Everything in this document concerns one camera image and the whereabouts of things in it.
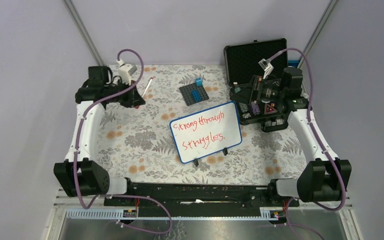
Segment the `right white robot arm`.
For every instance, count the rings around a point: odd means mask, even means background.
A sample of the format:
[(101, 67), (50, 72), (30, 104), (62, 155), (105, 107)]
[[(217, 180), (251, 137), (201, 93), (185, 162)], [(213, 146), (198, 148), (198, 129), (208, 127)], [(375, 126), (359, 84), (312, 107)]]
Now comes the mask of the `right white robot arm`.
[(273, 179), (268, 184), (267, 201), (281, 205), (287, 198), (303, 202), (343, 202), (352, 172), (349, 160), (341, 159), (329, 147), (316, 123), (309, 99), (302, 96), (303, 72), (283, 69), (281, 78), (253, 75), (248, 84), (234, 84), (230, 100), (250, 117), (240, 116), (243, 125), (259, 123), (265, 133), (290, 127), (306, 159), (297, 178)]

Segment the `black poker chip case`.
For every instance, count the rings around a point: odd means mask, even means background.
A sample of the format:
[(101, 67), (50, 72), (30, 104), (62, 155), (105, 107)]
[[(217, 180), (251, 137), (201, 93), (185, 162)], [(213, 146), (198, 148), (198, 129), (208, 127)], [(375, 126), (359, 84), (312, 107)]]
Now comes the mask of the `black poker chip case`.
[(241, 125), (259, 124), (265, 133), (286, 129), (291, 112), (307, 109), (309, 101), (302, 96), (302, 70), (288, 66), (287, 40), (285, 38), (228, 45), (224, 48), (224, 60), (228, 85), (249, 85), (253, 75), (263, 76), (264, 70), (258, 62), (270, 60), (274, 67), (270, 75), (280, 79), (280, 92), (276, 100), (269, 103), (239, 103), (233, 101), (239, 112)]

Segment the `red capped marker pen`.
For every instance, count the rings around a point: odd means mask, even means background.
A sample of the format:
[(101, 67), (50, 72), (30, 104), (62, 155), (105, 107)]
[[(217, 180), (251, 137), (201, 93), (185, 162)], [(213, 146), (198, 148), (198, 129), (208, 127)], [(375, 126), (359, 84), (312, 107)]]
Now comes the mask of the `red capped marker pen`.
[(145, 89), (143, 90), (143, 93), (142, 93), (142, 95), (141, 95), (142, 98), (144, 98), (145, 95), (147, 94), (147, 92), (148, 92), (148, 90), (149, 90), (149, 88), (150, 88), (150, 86), (151, 86), (151, 83), (152, 83), (152, 81), (153, 81), (154, 79), (155, 79), (155, 76), (152, 76), (152, 77), (149, 78), (149, 80), (148, 80), (148, 82), (147, 82), (147, 85), (146, 85), (146, 87), (145, 87)]

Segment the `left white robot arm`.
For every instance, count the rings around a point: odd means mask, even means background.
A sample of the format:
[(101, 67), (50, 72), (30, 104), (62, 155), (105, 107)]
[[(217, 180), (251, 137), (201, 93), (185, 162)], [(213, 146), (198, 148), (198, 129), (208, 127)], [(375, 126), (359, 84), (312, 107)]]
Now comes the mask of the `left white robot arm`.
[(132, 204), (135, 192), (123, 177), (110, 177), (96, 163), (98, 133), (106, 107), (110, 103), (137, 108), (146, 102), (132, 79), (137, 67), (124, 63), (113, 74), (107, 66), (88, 67), (88, 79), (77, 90), (76, 123), (72, 141), (64, 161), (56, 163), (53, 173), (68, 197), (116, 195), (124, 206)]

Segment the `blue framed whiteboard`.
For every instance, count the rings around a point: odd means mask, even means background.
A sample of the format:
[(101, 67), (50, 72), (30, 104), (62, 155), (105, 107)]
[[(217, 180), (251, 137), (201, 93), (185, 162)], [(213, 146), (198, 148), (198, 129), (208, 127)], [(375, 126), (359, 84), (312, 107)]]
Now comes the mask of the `blue framed whiteboard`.
[(243, 141), (236, 104), (229, 101), (169, 123), (183, 164), (240, 145)]

